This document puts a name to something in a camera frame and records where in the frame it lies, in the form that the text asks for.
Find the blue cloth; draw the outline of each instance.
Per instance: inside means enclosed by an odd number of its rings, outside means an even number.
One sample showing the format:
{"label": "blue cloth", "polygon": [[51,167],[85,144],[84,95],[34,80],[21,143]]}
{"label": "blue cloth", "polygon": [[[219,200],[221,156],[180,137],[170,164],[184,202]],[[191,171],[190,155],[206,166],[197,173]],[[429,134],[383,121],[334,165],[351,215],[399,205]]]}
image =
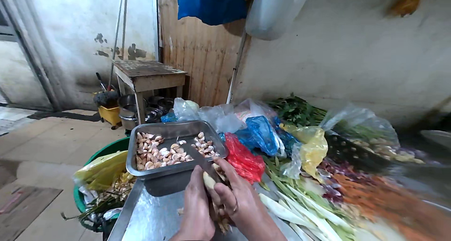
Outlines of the blue cloth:
{"label": "blue cloth", "polygon": [[194,16],[207,25],[222,25],[246,18],[245,0],[178,0],[178,19]]}

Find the knife blade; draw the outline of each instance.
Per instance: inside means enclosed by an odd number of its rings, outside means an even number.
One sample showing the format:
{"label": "knife blade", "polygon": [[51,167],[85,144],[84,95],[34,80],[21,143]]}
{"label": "knife blade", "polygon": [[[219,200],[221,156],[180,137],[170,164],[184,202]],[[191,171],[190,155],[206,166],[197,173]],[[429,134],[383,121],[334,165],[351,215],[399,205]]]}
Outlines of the knife blade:
{"label": "knife blade", "polygon": [[191,157],[196,161],[196,163],[206,172],[210,177],[217,183],[223,183],[224,185],[231,187],[230,184],[224,181],[216,172],[213,167],[213,161],[208,162],[205,157],[203,157],[195,148],[192,146],[184,146],[183,149],[191,155]]}

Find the basket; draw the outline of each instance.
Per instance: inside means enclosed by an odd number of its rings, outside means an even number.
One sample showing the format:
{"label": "basket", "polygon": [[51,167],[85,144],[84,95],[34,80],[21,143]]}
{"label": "basket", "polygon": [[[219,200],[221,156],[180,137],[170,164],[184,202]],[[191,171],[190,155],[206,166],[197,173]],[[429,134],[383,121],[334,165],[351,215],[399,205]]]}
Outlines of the basket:
{"label": "basket", "polygon": [[[122,139],[119,139],[115,142],[110,143],[109,145],[105,146],[103,149],[99,150],[98,152],[96,152],[91,158],[89,158],[89,160],[84,164],[85,166],[94,161],[94,159],[98,158],[98,157],[102,157],[105,155],[109,155],[112,153],[115,153],[117,151],[123,151],[123,150],[128,150],[128,143],[130,141],[130,137],[125,137]],[[84,203],[84,195],[78,191],[79,187],[78,186],[74,186],[74,201],[75,201],[75,205],[77,206],[77,209],[83,213],[86,210],[86,205]],[[92,230],[94,232],[101,232],[102,230],[100,229],[93,229],[92,226],[88,225],[88,224],[84,224],[83,222],[81,223],[83,227]]]}

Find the white plastic bag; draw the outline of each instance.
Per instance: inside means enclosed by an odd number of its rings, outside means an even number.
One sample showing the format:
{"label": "white plastic bag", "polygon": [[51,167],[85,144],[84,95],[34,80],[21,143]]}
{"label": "white plastic bag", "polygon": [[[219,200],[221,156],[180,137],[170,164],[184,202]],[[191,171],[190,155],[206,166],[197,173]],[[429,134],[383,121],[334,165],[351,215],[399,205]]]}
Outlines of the white plastic bag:
{"label": "white plastic bag", "polygon": [[307,0],[254,0],[246,18],[246,32],[255,38],[280,38]]}

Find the wooden plank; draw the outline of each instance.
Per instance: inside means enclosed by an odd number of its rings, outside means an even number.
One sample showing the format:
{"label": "wooden plank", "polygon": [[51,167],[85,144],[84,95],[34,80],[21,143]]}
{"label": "wooden plank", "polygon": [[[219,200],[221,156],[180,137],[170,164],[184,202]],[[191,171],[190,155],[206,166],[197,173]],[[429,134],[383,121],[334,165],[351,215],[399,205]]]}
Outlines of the wooden plank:
{"label": "wooden plank", "polygon": [[200,106],[225,103],[234,74],[244,20],[210,26],[177,20],[177,0],[159,0],[164,63],[187,72],[189,99]]}
{"label": "wooden plank", "polygon": [[14,241],[61,191],[61,189],[20,187],[12,184],[2,188],[0,190],[1,239]]}

